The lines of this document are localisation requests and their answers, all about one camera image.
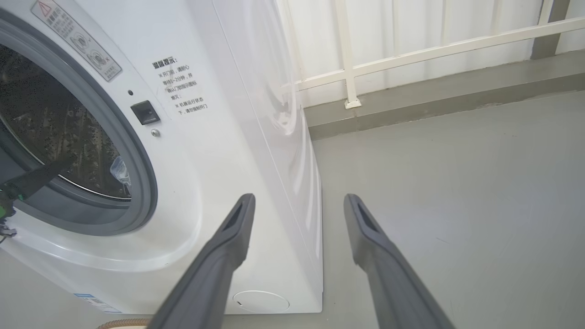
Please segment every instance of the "hose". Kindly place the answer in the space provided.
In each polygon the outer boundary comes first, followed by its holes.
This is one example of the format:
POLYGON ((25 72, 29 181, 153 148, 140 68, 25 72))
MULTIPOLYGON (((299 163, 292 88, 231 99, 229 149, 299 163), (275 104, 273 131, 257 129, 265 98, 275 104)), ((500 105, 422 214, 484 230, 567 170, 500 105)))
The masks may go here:
POLYGON ((110 329, 110 328, 119 328, 119 327, 138 327, 143 326, 146 327, 150 323, 149 318, 126 318, 124 320, 115 320, 106 322, 103 325, 99 326, 97 329, 110 329))

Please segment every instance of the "wall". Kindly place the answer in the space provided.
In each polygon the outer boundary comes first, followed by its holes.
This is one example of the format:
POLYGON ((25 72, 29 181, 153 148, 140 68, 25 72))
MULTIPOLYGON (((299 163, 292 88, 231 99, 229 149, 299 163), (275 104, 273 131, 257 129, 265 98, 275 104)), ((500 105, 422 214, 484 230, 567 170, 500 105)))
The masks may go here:
MULTIPOLYGON (((399 54, 439 46, 441 43, 442 1, 398 1, 399 54)), ((346 0, 352 41, 353 64, 391 57, 393 14, 391 0, 346 0)), ((451 0, 448 9, 448 43, 490 34, 493 0, 451 0)), ((298 40, 300 77, 308 78, 342 69, 334 0, 288 0, 292 25, 298 40)), ((542 0, 502 1, 499 32, 538 23, 542 0)), ((582 16, 583 1, 573 0, 569 14, 582 16)), ((560 52, 585 47, 583 31, 565 33, 560 52)), ((490 66, 530 58, 533 40, 503 44, 410 64, 356 79, 357 93, 382 90, 490 66)), ((323 85, 301 92, 305 107, 346 98, 345 82, 323 85)))
MULTIPOLYGON (((585 16, 585 1, 572 0, 567 10, 567 18, 585 16)), ((572 52, 585 49, 585 30, 561 33, 556 53, 572 52)))
POLYGON ((106 314, 66 292, 0 249, 2 329, 93 329, 136 316, 106 314))

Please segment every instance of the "railing post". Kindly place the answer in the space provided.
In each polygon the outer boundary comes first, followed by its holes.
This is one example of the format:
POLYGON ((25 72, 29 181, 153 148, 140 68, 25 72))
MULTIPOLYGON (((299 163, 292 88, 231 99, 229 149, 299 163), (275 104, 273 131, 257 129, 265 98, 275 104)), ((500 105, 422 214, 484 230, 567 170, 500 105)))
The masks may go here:
POLYGON ((500 32, 500 16, 502 13, 502 0, 494 0, 494 10, 491 12, 490 35, 500 32))
POLYGON ((450 7, 449 7, 449 0, 443 0, 443 17, 441 21, 441 46, 446 46, 448 42, 448 35, 449 35, 449 15, 450 14, 450 7))
POLYGON ((541 15, 538 18, 538 25, 544 25, 548 23, 553 3, 554 0, 544 0, 542 2, 541 15))
POLYGON ((335 0, 335 13, 337 16, 337 28, 339 41, 341 42, 341 55, 343 60, 343 74, 347 89, 347 101, 345 108, 362 106, 356 95, 356 80, 353 74, 352 42, 349 37, 349 22, 347 21, 347 7, 345 0, 335 0))
POLYGON ((392 44, 394 57, 400 56, 400 38, 398 37, 398 0, 392 0, 392 44))

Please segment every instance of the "plastic bag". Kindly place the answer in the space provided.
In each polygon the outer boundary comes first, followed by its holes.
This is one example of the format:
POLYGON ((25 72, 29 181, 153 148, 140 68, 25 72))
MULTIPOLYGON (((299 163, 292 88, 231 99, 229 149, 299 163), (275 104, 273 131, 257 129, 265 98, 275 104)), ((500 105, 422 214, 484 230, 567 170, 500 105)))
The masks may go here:
POLYGON ((120 183, 124 184, 130 193, 132 193, 132 183, 130 182, 130 175, 128 174, 128 168, 121 156, 117 156, 110 166, 110 174, 116 178, 120 183))

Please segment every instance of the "white wall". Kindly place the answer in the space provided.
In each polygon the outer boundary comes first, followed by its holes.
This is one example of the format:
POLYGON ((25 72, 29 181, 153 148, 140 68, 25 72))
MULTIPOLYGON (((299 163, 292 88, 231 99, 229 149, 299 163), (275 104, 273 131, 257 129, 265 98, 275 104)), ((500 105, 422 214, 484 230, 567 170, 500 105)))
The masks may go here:
MULTIPOLYGON (((567 18, 575 18, 585 16, 585 1, 572 0, 569 3, 567 10, 567 18)), ((556 48, 556 53, 572 52, 574 50, 585 49, 585 30, 576 30, 571 32, 561 33, 559 45, 556 48)))
MULTIPOLYGON (((398 45, 401 54, 440 45, 441 0, 398 1, 398 45)), ((342 69, 339 37, 333 16, 334 0, 288 0, 292 25, 298 40, 301 78, 342 69)), ((346 0, 352 40, 353 64, 391 57, 393 22, 391 0, 346 0)), ((448 10, 448 42, 490 33, 493 0, 451 0, 448 10)), ((499 31, 524 28, 538 23, 542 0, 502 1, 499 31)), ((585 1, 572 0, 569 16, 585 15, 585 1)), ((584 31, 565 33, 560 52, 585 48, 584 31)), ((356 79, 357 93, 477 70, 530 58, 533 40, 525 40, 422 63, 368 74, 356 79)), ((346 98, 345 82, 302 91, 305 107, 346 98)))

